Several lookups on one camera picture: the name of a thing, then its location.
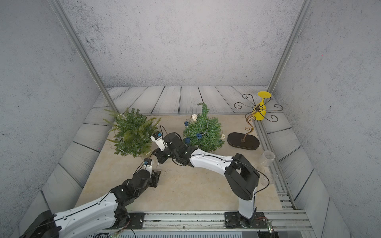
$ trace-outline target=curled metal hook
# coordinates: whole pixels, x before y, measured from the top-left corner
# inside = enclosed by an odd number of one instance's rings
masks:
[[[246,104],[244,104],[244,103],[242,103],[242,102],[236,102],[236,103],[234,104],[234,107],[237,108],[237,109],[242,109],[242,106],[241,106],[241,105],[238,105],[237,103],[240,103],[240,104],[245,105],[245,106],[247,106],[247,107],[251,107],[251,106],[246,105]]]
[[[270,117],[271,117],[271,120],[269,120],[269,119],[267,119],[264,115],[262,115],[263,116],[263,118],[265,118],[267,121],[270,121],[270,122],[277,122],[278,121],[278,117],[277,116],[275,116],[275,115],[271,115]]]
[[[245,134],[245,136],[241,139],[242,142],[245,142],[246,140],[246,136],[249,135],[250,133],[252,133],[254,131],[254,126],[250,123],[251,121],[255,121],[255,117],[254,115],[250,115],[246,118],[246,123],[249,125],[247,127],[245,127],[245,130],[249,131]]]
[[[268,112],[280,112],[280,111],[283,111],[283,107],[279,104],[274,104],[274,107],[276,108],[280,108],[280,110],[266,110]]]
[[[255,118],[255,116],[253,115],[253,113],[255,113],[255,111],[246,113],[246,114],[245,114],[245,118],[246,118],[246,120],[249,120],[249,121],[255,121],[256,118]]]
[[[242,97],[243,97],[244,99],[249,100],[249,96],[248,96],[248,95],[251,96],[251,98],[252,98],[252,100],[253,100],[253,104],[255,105],[254,97],[253,97],[250,93],[245,93],[244,95],[242,95]]]

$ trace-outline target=concrete wall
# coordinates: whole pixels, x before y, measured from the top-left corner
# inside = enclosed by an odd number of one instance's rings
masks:
[[[355,237],[381,232],[381,1],[315,1],[275,89]]]
[[[7,237],[99,90],[46,0],[1,1],[0,22],[0,237]]]
[[[267,85],[303,0],[61,0],[107,87]]]

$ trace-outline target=miniature christmas tree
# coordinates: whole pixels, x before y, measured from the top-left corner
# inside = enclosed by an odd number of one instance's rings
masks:
[[[147,120],[147,116],[139,114],[139,109],[136,111],[132,109],[131,112],[129,112],[127,108],[123,114],[106,109],[105,111],[110,112],[110,115],[115,117],[114,123],[104,119],[113,126],[110,131],[118,130],[114,136],[114,140],[107,139],[115,143],[116,149],[114,154],[138,157],[150,152],[152,143],[150,137],[157,130],[157,124],[161,118],[153,124],[156,117]]]
[[[221,140],[221,123],[218,118],[208,118],[209,108],[205,103],[199,105],[202,105],[202,113],[193,115],[192,120],[184,123],[183,142],[204,151],[214,151],[224,145]]]

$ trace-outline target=black cable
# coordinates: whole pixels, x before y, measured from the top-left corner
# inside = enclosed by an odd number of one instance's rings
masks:
[[[133,233],[134,233],[134,236],[135,236],[135,238],[136,238],[136,234],[135,234],[135,232],[132,230],[132,229],[130,229]]]
[[[207,155],[207,154],[205,154],[205,155],[197,154],[197,155],[215,157],[215,158],[220,159],[220,160],[222,160],[222,161],[224,161],[224,162],[233,162],[233,161],[234,161],[234,160],[223,160],[223,159],[221,159],[220,157],[217,157],[217,156],[214,156],[214,155]]]
[[[61,219],[63,219],[63,217],[61,217],[60,219],[53,220],[53,221],[51,221],[51,222],[47,222],[47,223],[45,223],[45,224],[39,225],[39,226],[34,227],[34,228],[32,228],[32,229],[29,229],[29,230],[27,230],[26,232],[24,232],[24,234],[22,234],[19,238],[23,238],[24,235],[26,235],[27,233],[29,233],[29,232],[31,232],[31,231],[33,231],[33,230],[39,228],[39,227],[43,227],[44,225],[48,225],[48,224],[50,224],[50,223],[56,222],[56,221],[61,220]]]
[[[179,138],[180,138],[180,140],[182,141],[182,139],[181,139],[181,136],[179,135],[179,134],[177,134],[176,132],[174,132]]]
[[[246,165],[246,166],[248,166],[248,167],[250,167],[250,168],[252,168],[252,169],[255,169],[257,172],[260,172],[261,174],[263,174],[263,176],[265,176],[265,177],[267,178],[267,181],[268,181],[267,186],[264,187],[264,188],[261,189],[261,190],[256,191],[256,192],[253,194],[253,196],[255,196],[256,193],[258,193],[258,192],[264,190],[265,188],[267,188],[267,187],[270,185],[270,180],[269,180],[269,178],[268,178],[264,173],[262,173],[261,171],[257,170],[256,168],[254,168],[254,167],[252,167],[252,166],[249,166],[249,165],[247,165],[247,164],[244,164],[244,163],[242,163],[242,162],[240,162],[240,161],[234,160],[234,162],[236,162],[236,163],[240,163],[240,164]]]
[[[93,238],[99,238],[101,235],[109,235],[109,233],[107,232],[103,232],[103,233],[98,233],[98,234],[96,234]]]
[[[175,163],[175,165],[178,165],[178,166],[184,166],[184,165],[182,165],[182,164],[178,164],[178,163],[176,163],[176,162],[174,161],[174,158],[172,158],[172,161]]]
[[[140,170],[140,169],[143,167],[143,164],[144,164],[145,161],[146,161],[146,160],[144,160],[144,161],[137,167],[137,169],[135,170],[134,173],[136,173],[138,170]]]
[[[160,125],[160,131],[162,133],[162,137],[163,137],[163,144],[164,146],[166,146],[166,142],[164,141],[164,134],[163,134],[163,130],[162,128],[164,129],[165,133],[168,135],[168,132],[166,131],[166,129],[164,128],[164,126]]]

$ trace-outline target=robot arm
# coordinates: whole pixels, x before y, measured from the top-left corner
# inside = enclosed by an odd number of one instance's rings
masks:
[[[251,223],[254,218],[254,193],[258,186],[259,173],[243,155],[237,153],[233,157],[226,157],[186,146],[176,133],[169,133],[162,139],[161,133],[157,132],[151,139],[159,146],[153,152],[159,163],[170,158],[181,165],[205,168],[225,176],[230,188],[238,196],[239,215],[245,220],[244,224]]]
[[[83,238],[98,230],[129,220],[125,206],[133,203],[148,187],[157,187],[160,171],[152,171],[152,160],[146,159],[142,169],[131,179],[112,188],[107,194],[68,211],[41,213],[22,238]]]

